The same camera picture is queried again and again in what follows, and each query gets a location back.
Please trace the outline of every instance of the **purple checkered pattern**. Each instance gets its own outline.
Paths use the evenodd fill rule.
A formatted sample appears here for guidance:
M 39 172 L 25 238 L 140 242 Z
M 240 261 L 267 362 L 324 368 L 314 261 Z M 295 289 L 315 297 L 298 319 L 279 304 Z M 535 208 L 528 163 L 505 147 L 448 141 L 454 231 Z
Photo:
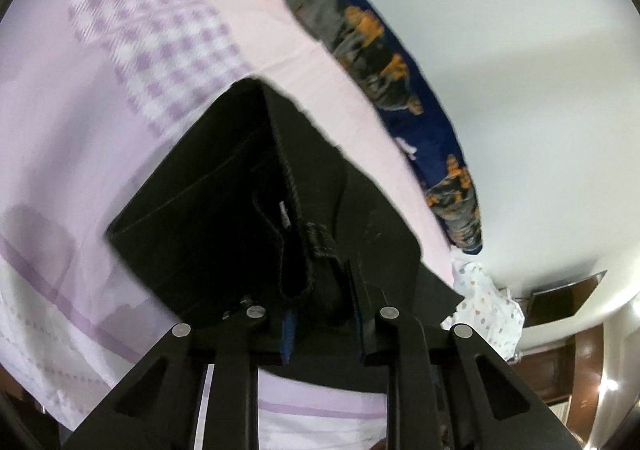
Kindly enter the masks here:
M 200 0 L 66 0 L 78 39 L 104 49 L 132 107 L 179 136 L 250 67 Z

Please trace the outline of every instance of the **white ceiling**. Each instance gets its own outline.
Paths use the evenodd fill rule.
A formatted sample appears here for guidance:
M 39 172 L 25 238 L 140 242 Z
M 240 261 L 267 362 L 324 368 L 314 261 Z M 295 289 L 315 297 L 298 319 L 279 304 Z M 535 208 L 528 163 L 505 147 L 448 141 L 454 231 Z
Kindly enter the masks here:
M 454 123 L 478 259 L 516 289 L 640 240 L 640 17 L 630 0 L 370 0 Z

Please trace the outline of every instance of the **white polka dot cloth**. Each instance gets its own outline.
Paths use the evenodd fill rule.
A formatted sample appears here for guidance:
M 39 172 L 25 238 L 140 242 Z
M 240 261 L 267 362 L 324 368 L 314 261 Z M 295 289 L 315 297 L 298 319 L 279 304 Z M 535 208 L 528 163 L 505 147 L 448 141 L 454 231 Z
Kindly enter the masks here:
M 477 262 L 454 261 L 453 268 L 453 289 L 465 299 L 442 327 L 471 325 L 503 359 L 512 358 L 524 325 L 520 305 L 500 293 Z

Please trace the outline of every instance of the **navy blue blanket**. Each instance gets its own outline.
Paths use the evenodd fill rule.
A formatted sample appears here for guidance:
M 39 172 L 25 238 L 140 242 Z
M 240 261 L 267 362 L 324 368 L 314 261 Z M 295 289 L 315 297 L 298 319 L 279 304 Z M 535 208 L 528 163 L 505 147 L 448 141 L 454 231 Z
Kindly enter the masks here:
M 286 0 L 377 108 L 452 243 L 482 249 L 478 198 L 456 134 L 411 55 L 367 0 Z

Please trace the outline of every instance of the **black cloth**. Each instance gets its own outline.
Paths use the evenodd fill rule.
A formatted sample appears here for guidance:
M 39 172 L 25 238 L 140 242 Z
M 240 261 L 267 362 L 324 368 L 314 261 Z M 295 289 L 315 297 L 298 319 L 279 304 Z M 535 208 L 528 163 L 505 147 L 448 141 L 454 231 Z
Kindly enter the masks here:
M 268 309 L 276 336 L 287 335 L 293 313 L 295 351 L 277 373 L 338 388 L 384 386 L 379 370 L 355 375 L 351 274 L 424 324 L 439 324 L 461 300 L 420 263 L 417 240 L 377 186 L 257 80 L 213 102 L 107 236 L 194 327 L 220 322 L 246 295 Z M 339 363 L 351 354 L 351 365 Z M 331 362 L 340 376 L 322 372 Z

